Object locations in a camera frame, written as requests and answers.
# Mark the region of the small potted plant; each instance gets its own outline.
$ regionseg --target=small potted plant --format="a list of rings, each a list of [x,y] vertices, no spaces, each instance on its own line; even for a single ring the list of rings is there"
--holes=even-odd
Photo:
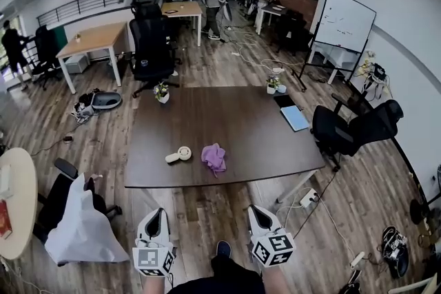
[[[277,87],[280,85],[280,80],[276,75],[270,75],[267,78],[267,93],[275,94]]]
[[[163,82],[154,87],[153,93],[154,97],[162,104],[166,104],[170,98],[170,94],[168,93],[168,85],[164,85]]]

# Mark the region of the man in gray shirt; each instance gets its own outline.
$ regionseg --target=man in gray shirt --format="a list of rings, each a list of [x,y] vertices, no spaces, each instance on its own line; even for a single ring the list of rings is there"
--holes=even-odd
[[[221,3],[219,0],[207,0],[207,23],[202,29],[202,32],[208,33],[211,28],[213,34],[208,36],[209,39],[214,41],[219,41],[221,39],[221,34],[219,32],[218,24],[216,22],[216,15],[221,8]]]

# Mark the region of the red book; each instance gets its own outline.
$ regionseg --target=red book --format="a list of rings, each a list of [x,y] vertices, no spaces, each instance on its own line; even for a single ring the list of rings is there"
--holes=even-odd
[[[5,200],[0,200],[0,236],[6,239],[12,233],[11,221]]]

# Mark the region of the round table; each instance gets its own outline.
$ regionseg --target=round table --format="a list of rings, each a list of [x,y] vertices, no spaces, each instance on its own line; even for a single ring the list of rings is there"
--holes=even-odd
[[[0,255],[18,258],[27,247],[34,229],[37,211],[37,175],[30,154],[22,148],[12,148],[0,157],[0,167],[10,165],[13,195],[6,199],[12,234],[0,238]]]

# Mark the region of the blue notebook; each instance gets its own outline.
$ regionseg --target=blue notebook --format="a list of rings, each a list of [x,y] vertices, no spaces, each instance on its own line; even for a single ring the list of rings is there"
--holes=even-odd
[[[303,116],[302,112],[298,110],[295,105],[291,107],[284,107],[280,109],[282,114],[288,120],[288,123],[294,129],[295,132],[298,130],[307,129],[309,127],[308,120]]]

